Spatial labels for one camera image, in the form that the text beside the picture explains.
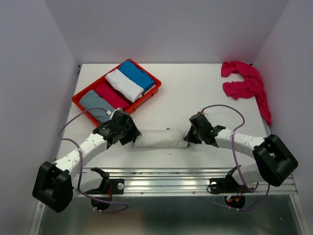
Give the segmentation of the cream and green t-shirt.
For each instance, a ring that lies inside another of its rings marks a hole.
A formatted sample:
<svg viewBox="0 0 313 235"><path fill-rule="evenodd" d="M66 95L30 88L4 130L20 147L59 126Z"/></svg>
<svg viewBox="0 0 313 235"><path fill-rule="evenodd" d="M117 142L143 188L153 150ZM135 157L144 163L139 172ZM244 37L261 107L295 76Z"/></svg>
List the cream and green t-shirt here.
<svg viewBox="0 0 313 235"><path fill-rule="evenodd" d="M184 138L187 132L182 129L142 130L134 142L135 148L187 148Z"/></svg>

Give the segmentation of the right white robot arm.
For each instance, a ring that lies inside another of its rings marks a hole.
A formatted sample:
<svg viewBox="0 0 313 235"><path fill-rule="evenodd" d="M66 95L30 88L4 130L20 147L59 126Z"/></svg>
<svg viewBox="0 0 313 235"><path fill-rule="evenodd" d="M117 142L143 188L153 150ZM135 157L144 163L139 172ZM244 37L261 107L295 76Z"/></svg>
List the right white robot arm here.
<svg viewBox="0 0 313 235"><path fill-rule="evenodd" d="M241 166L238 162L224 178L216 180L218 187L236 191L243 185L267 182L279 187L298 167L298 161L282 140L271 134L268 137L253 137L235 133L224 126L212 126L203 113L189 119L191 127L185 140L230 149L251 157L255 163Z"/></svg>

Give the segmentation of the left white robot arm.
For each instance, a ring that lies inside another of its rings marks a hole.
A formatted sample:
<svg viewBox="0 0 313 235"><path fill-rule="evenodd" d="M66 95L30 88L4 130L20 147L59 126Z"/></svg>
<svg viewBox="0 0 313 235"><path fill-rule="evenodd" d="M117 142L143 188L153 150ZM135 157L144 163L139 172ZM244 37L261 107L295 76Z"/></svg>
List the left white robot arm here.
<svg viewBox="0 0 313 235"><path fill-rule="evenodd" d="M83 168L117 142L122 145L135 142L141 132L132 117L121 109L104 112L109 120L96 127L81 144L70 138L59 137L62 141L71 142L75 149L64 157L52 163L46 161L39 167L32 196L55 212L64 211L78 195L103 205L115 203L87 193L90 190L112 193L109 174L97 167L84 173Z"/></svg>

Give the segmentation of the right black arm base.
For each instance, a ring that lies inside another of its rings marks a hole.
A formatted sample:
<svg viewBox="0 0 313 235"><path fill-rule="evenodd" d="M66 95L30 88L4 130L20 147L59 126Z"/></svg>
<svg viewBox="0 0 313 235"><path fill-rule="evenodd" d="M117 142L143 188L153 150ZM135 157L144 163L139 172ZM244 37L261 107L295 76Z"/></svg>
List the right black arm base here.
<svg viewBox="0 0 313 235"><path fill-rule="evenodd" d="M231 169L223 178L211 178L206 190L211 194L225 193L248 193L248 189L244 185L239 185L232 177L237 170L236 167Z"/></svg>

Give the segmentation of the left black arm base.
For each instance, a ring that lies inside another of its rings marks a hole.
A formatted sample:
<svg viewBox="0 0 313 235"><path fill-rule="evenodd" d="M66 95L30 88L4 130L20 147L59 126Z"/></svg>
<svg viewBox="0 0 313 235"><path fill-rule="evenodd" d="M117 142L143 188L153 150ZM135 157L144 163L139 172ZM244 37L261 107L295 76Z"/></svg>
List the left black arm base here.
<svg viewBox="0 0 313 235"><path fill-rule="evenodd" d="M83 174L80 189L90 195L122 195L124 183L124 179L113 179L108 172L94 167Z"/></svg>

